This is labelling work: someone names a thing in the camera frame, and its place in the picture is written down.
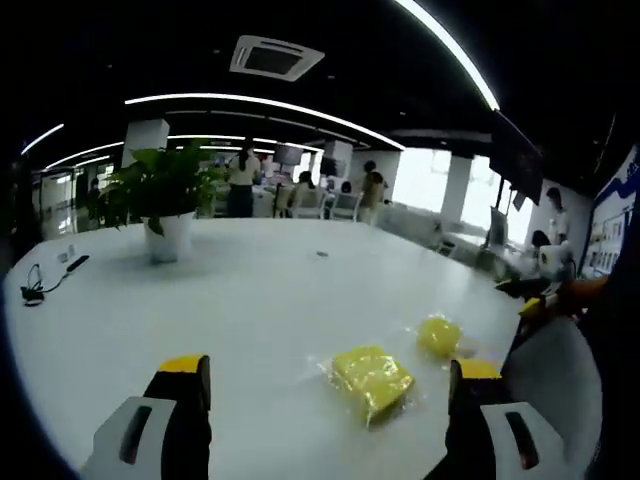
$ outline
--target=cable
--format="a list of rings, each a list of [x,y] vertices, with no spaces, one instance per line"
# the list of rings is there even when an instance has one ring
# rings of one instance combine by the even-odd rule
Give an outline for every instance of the cable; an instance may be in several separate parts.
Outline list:
[[[35,283],[31,284],[31,274],[35,270],[37,274],[37,280]],[[60,286],[62,281],[69,276],[69,271],[65,272],[58,283],[56,283],[53,287],[45,290],[42,286],[42,274],[40,273],[40,264],[34,263],[29,269],[29,273],[27,273],[27,286],[20,287],[20,291],[22,292],[22,299],[24,300],[24,304],[27,307],[35,307],[44,302],[44,294],[53,292],[56,288]]]

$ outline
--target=black ceiling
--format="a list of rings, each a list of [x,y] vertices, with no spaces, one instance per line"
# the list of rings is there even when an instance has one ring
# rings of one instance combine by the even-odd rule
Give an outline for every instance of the black ceiling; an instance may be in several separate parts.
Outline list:
[[[619,161],[617,152],[610,155],[593,175],[612,118],[618,112],[618,124],[627,121],[632,101],[626,75],[635,53],[629,16],[611,3],[573,0],[419,3],[473,59],[502,111],[542,148],[545,173],[593,193]],[[8,60],[16,83],[10,98],[16,148],[65,123],[30,152],[32,168],[121,141],[128,121],[176,110],[265,115],[391,148],[343,126],[256,104],[171,100],[124,106],[129,98],[166,93],[280,100],[377,132],[490,132],[489,109],[464,70],[393,0],[138,2],[121,11],[38,7],[29,18]],[[245,34],[301,44],[326,56],[294,83],[229,73],[237,39]],[[220,113],[165,118],[171,134],[294,142],[328,137],[264,118]],[[393,138],[408,146],[434,145],[432,138]],[[619,140],[620,151],[627,147]]]

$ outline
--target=potted plant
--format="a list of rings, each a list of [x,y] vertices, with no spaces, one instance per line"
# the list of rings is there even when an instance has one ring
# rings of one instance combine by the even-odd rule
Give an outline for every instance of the potted plant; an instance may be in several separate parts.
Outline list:
[[[111,183],[89,205],[90,218],[106,227],[144,223],[152,262],[175,262],[191,248],[190,225],[196,208],[210,212],[215,168],[201,169],[209,155],[195,141],[182,150],[147,148],[132,153],[135,162],[109,177]]]

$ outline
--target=television screen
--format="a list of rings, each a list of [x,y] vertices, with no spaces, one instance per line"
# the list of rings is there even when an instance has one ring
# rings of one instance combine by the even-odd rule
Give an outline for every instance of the television screen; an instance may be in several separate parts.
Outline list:
[[[489,166],[511,183],[511,188],[540,203],[542,154],[511,120],[495,112]]]
[[[338,167],[333,158],[322,157],[322,162],[320,163],[320,175],[326,175],[327,177],[338,176]]]
[[[276,153],[273,155],[273,161],[280,165],[300,165],[302,153],[301,148],[277,145]]]

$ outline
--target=window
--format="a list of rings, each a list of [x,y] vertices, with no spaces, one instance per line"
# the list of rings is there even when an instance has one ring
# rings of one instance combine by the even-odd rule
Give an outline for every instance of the window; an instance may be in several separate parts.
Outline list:
[[[476,156],[471,161],[471,173],[461,220],[469,225],[489,230],[491,207],[496,203],[499,188],[500,175],[489,168],[489,157]]]
[[[291,174],[291,179],[294,182],[298,181],[298,177],[302,172],[309,170],[309,165],[311,164],[311,154],[303,153],[300,158],[300,165],[296,165],[293,167],[293,173]]]
[[[406,149],[400,155],[392,200],[440,213],[450,164],[451,152]]]
[[[311,180],[315,185],[320,184],[320,165],[322,164],[322,155],[324,150],[316,152],[313,156],[313,167],[311,167]]]
[[[507,222],[509,225],[509,241],[524,245],[527,239],[527,231],[529,230],[529,223],[531,222],[531,213],[533,212],[533,202],[530,198],[526,198],[522,204],[522,208],[518,212],[516,207],[509,205],[509,192],[511,191],[511,183],[507,180],[504,182],[504,188],[502,189],[502,198],[500,199],[499,209],[501,212],[506,212],[507,207],[509,213],[507,213]]]
[[[499,189],[500,175],[489,168],[489,158],[475,157],[471,163],[471,174],[462,208],[462,221],[489,230],[491,207],[496,203]],[[509,205],[510,189],[511,184],[505,181],[498,209],[503,213],[509,210],[507,214],[509,241],[522,245],[527,237],[533,202],[528,198],[525,199],[518,212],[513,205]]]
[[[99,173],[96,175],[96,178],[98,179],[98,188],[102,190],[111,183],[109,176],[113,173],[113,164],[98,166],[98,172]]]

